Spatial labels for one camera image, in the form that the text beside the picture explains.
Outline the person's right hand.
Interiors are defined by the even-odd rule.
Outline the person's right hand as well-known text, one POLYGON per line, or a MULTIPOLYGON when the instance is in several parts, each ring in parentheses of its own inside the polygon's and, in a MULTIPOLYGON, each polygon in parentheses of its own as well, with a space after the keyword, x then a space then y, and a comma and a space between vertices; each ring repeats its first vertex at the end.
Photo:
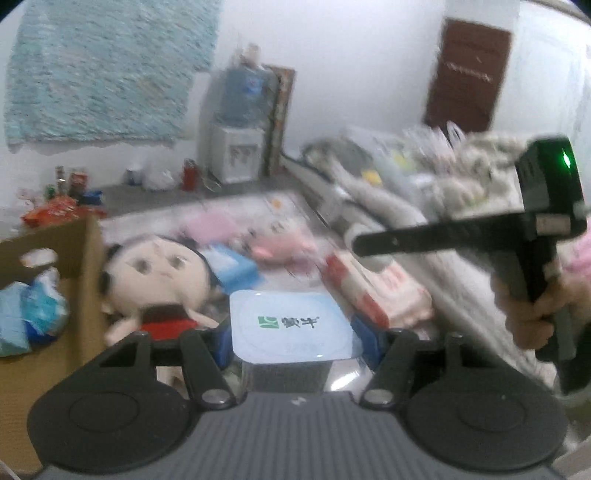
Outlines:
POLYGON ((544 318, 563 307, 570 310, 575 337, 590 323, 589 257, 573 260, 535 303, 513 298, 509 288, 495 276, 491 287, 496 306, 506 315, 506 329, 522 350, 538 350, 548 343, 554 327, 544 318))

